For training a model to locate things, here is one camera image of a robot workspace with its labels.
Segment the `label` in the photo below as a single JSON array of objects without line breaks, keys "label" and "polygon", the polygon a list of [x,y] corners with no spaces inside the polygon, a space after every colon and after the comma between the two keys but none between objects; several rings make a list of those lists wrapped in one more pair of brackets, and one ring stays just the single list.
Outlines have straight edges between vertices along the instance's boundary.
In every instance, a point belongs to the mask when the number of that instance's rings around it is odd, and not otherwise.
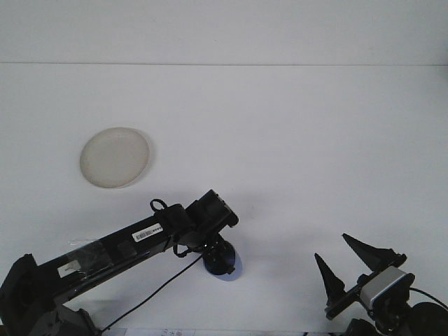
[{"label": "label", "polygon": [[141,242],[142,240],[149,238],[161,231],[163,231],[163,229],[160,226],[160,224],[154,224],[153,226],[147,227],[146,229],[142,229],[138,232],[133,233],[132,237],[134,238],[134,241],[136,243],[138,243],[138,242]]},{"label": "label", "polygon": [[61,266],[57,269],[59,272],[59,276],[61,278],[66,277],[67,275],[79,271],[81,269],[81,265],[79,265],[79,262],[77,260],[72,260],[68,264],[65,264],[64,266]]}]

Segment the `black robotic arm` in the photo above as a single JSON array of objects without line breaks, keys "label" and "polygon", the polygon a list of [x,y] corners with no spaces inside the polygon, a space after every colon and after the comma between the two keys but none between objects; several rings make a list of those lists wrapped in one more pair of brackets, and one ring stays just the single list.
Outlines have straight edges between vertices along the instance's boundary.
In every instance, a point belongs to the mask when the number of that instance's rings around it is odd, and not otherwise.
[{"label": "black robotic arm", "polygon": [[203,253],[214,274],[234,270],[228,255],[234,253],[235,260],[235,250],[219,232],[236,225],[238,217],[214,191],[186,209],[159,199],[151,208],[153,216],[42,265],[31,254],[17,260],[0,288],[0,317],[7,335],[100,335],[85,310],[72,311],[63,304],[171,247],[179,257]]}]

